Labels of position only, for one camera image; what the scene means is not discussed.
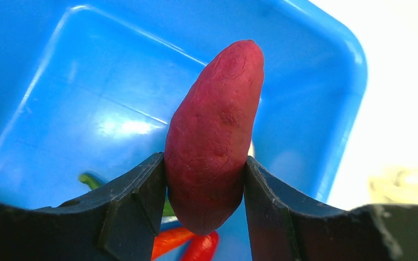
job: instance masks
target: red sweet potato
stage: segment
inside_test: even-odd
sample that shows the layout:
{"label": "red sweet potato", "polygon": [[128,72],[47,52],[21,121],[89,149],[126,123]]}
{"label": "red sweet potato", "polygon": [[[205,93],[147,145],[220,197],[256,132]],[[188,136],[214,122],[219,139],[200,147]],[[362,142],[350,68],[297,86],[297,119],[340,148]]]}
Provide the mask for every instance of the red sweet potato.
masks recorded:
{"label": "red sweet potato", "polygon": [[172,117],[164,149],[169,201],[195,234],[220,227],[241,202],[262,84],[262,51],[237,41],[203,69]]}

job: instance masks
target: white background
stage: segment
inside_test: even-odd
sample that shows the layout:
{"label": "white background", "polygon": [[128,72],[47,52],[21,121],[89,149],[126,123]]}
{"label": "white background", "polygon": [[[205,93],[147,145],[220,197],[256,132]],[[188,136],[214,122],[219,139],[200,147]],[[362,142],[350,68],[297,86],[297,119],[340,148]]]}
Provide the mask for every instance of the white background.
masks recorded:
{"label": "white background", "polygon": [[368,85],[328,204],[369,203],[368,177],[418,166],[418,0],[311,0],[359,39]]}

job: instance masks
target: orange-red pepper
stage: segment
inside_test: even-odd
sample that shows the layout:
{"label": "orange-red pepper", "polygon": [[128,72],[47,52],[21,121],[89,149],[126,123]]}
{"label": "orange-red pepper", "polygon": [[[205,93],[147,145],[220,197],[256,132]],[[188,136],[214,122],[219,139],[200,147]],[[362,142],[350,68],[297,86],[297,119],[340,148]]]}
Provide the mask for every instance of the orange-red pepper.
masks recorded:
{"label": "orange-red pepper", "polygon": [[183,245],[194,236],[195,234],[184,227],[176,227],[160,232],[159,235],[155,237],[151,260],[154,260],[172,249]]}
{"label": "orange-red pepper", "polygon": [[219,234],[196,235],[180,261],[211,261],[219,244]]}

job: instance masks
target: green pepper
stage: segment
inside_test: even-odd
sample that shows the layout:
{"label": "green pepper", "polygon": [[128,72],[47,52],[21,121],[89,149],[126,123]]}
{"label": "green pepper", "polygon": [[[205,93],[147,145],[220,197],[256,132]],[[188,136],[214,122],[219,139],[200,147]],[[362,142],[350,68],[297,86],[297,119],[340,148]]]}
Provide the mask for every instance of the green pepper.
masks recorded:
{"label": "green pepper", "polygon": [[[89,186],[90,190],[94,190],[105,184],[104,181],[100,180],[94,174],[89,172],[80,174],[78,180]],[[172,209],[172,206],[170,205],[167,197],[164,202],[163,216],[175,216],[174,210]]]}

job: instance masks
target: blue plastic tray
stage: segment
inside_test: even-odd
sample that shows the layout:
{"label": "blue plastic tray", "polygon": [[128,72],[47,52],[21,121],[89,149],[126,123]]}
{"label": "blue plastic tray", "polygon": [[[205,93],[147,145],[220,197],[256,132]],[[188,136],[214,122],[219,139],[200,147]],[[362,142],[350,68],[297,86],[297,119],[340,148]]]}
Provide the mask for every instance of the blue plastic tray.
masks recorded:
{"label": "blue plastic tray", "polygon": [[[57,206],[88,191],[81,172],[113,179],[162,151],[203,66],[241,39],[266,61],[256,158],[325,201],[366,61],[305,0],[0,0],[0,201]],[[215,260],[251,259],[244,203],[218,232]]]}

